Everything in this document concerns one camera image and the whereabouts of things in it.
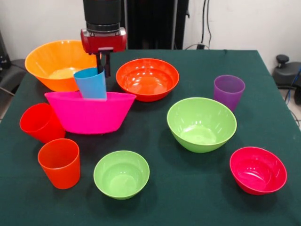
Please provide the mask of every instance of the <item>white wall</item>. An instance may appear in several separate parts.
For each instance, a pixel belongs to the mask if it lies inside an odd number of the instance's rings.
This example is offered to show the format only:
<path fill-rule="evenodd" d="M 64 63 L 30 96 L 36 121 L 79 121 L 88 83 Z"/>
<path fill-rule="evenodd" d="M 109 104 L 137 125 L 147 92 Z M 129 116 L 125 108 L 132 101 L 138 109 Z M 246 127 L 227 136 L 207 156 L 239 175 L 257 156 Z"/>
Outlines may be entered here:
<path fill-rule="evenodd" d="M 201 39 L 202 7 L 202 0 L 190 0 L 184 47 Z M 211 48 L 257 49 L 270 71 L 278 53 L 301 60 L 300 9 L 301 0 L 211 0 Z M 0 30 L 12 59 L 49 41 L 80 39 L 81 28 L 82 0 L 0 0 Z"/>
<path fill-rule="evenodd" d="M 190 0 L 184 47 L 201 40 L 203 2 Z M 301 0 L 210 0 L 209 10 L 211 48 L 256 49 L 270 72 L 279 53 L 301 61 Z"/>
<path fill-rule="evenodd" d="M 11 59 L 54 40 L 80 40 L 83 0 L 0 0 L 0 30 Z"/>

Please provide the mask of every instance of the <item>orange bowl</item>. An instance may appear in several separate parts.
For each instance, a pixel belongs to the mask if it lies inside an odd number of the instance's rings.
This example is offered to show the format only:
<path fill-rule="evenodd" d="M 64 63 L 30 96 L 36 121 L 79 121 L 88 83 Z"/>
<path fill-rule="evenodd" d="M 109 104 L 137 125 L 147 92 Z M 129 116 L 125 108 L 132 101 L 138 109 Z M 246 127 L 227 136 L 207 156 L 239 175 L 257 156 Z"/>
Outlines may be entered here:
<path fill-rule="evenodd" d="M 179 82 L 179 73 L 171 64 L 158 59 L 137 59 L 122 65 L 117 83 L 127 93 L 144 102 L 164 98 Z"/>
<path fill-rule="evenodd" d="M 79 90 L 73 74 L 95 67 L 96 59 L 87 54 L 79 40 L 60 40 L 33 50 L 25 60 L 25 67 L 52 91 Z"/>

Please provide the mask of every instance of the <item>dark green tablecloth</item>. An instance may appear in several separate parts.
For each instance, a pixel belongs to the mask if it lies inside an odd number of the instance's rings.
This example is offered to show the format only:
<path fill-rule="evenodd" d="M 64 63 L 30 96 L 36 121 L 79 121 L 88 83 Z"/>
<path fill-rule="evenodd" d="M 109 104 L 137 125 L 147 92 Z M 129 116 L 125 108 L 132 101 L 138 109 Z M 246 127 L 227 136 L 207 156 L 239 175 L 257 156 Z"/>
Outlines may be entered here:
<path fill-rule="evenodd" d="M 121 128 L 105 135 L 67 134 L 80 147 L 81 178 L 69 190 L 55 189 L 37 161 L 42 144 L 19 128 L 22 113 L 46 101 L 48 89 L 33 76 L 23 80 L 0 124 L 0 224 L 2 226 L 290 226 L 301 225 L 301 133 L 257 51 L 126 51 L 112 55 L 112 74 L 125 62 L 152 57 L 172 63 L 180 82 L 166 98 L 135 101 Z M 213 97 L 214 78 L 233 74 L 246 90 L 235 111 L 238 129 L 223 147 L 191 153 L 170 133 L 166 114 L 187 97 Z M 114 76 L 108 91 L 121 91 Z M 229 169 L 243 146 L 264 147 L 286 165 L 282 190 L 266 196 L 244 193 Z M 106 197 L 93 169 L 107 153 L 131 150 L 145 157 L 150 180 L 125 201 Z"/>

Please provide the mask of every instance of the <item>bowl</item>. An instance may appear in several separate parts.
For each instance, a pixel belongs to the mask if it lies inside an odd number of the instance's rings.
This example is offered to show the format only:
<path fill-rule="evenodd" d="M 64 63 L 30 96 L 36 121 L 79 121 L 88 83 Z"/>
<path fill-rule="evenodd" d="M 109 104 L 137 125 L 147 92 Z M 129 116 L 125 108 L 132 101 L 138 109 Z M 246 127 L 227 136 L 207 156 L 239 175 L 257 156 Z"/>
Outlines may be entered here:
<path fill-rule="evenodd" d="M 146 160 L 131 151 L 116 151 L 104 156 L 94 169 L 94 182 L 105 195 L 119 200 L 140 192 L 150 177 Z"/>
<path fill-rule="evenodd" d="M 122 65 L 116 80 L 127 93 L 144 102 L 164 98 L 179 82 L 179 73 L 171 64 L 158 59 L 137 59 Z"/>
<path fill-rule="evenodd" d="M 79 40 L 47 43 L 33 50 L 25 60 L 27 71 L 56 92 L 79 90 L 73 74 L 95 66 L 95 56 L 87 54 Z"/>
<path fill-rule="evenodd" d="M 237 184 L 254 195 L 276 192 L 287 179 L 281 160 L 259 147 L 243 147 L 235 151 L 230 158 L 230 169 Z"/>
<path fill-rule="evenodd" d="M 192 97 L 175 103 L 167 113 L 168 126 L 175 139 L 195 153 L 213 151 L 235 133 L 232 111 L 212 99 Z"/>
<path fill-rule="evenodd" d="M 80 92 L 45 93 L 64 129 L 78 134 L 104 134 L 118 130 L 135 95 L 107 92 L 107 100 L 84 99 Z"/>

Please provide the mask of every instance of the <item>blue cup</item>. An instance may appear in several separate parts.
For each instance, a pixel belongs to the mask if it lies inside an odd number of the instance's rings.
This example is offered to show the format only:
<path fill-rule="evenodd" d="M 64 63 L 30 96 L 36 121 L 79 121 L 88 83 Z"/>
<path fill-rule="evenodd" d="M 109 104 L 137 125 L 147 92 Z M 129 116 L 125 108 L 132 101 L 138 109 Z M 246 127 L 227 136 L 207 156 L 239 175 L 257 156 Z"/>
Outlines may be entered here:
<path fill-rule="evenodd" d="M 104 71 L 98 74 L 97 68 L 87 68 L 74 74 L 83 98 L 107 99 Z"/>

